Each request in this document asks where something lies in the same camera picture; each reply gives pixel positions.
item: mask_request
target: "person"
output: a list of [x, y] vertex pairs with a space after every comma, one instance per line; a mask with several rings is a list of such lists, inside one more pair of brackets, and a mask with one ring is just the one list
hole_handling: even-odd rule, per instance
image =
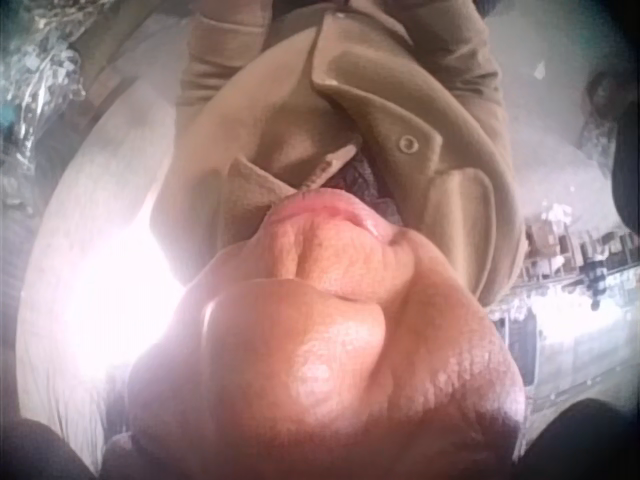
[[151, 227], [188, 284], [101, 478], [506, 478], [525, 250], [472, 0], [201, 0]]
[[337, 187], [429, 238], [494, 303], [526, 245], [500, 74], [472, 0], [319, 3], [275, 21], [272, 6], [196, 3], [151, 216], [177, 277], [251, 238], [286, 197]]
[[600, 310], [600, 302], [607, 294], [607, 257], [609, 256], [609, 245], [602, 237], [602, 246], [597, 248], [593, 254], [589, 254], [587, 244], [580, 245], [580, 250], [585, 259], [584, 265], [580, 267], [582, 276], [577, 280], [564, 285], [562, 290], [574, 292], [578, 287], [585, 286], [591, 296], [591, 311]]

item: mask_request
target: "lips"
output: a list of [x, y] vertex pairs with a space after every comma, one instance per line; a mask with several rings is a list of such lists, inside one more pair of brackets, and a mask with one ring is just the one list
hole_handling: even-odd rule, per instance
[[273, 207], [265, 218], [262, 228], [309, 214], [350, 222], [384, 243], [391, 240], [395, 230], [389, 222], [353, 195], [329, 188], [298, 193], [288, 197]]

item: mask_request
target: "nose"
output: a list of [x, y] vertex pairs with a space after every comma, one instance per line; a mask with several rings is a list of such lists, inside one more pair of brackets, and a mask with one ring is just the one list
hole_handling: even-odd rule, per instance
[[210, 311], [203, 363], [210, 412], [238, 435], [353, 422], [384, 337], [377, 305], [295, 280], [245, 284]]

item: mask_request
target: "coat sleeve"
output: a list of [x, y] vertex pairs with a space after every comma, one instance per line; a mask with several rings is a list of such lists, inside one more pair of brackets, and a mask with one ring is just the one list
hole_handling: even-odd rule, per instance
[[272, 0], [200, 0], [192, 19], [189, 59], [178, 98], [178, 135], [262, 51]]
[[500, 70], [473, 0], [385, 1], [413, 43], [416, 60], [474, 117], [510, 167]]

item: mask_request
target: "crumpled foil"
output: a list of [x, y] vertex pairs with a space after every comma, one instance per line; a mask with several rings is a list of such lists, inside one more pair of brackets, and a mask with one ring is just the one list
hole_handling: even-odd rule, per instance
[[29, 202], [33, 147], [48, 120], [84, 98], [80, 57], [69, 48], [113, 0], [25, 0], [26, 25], [5, 47], [0, 78], [0, 180], [6, 204]]

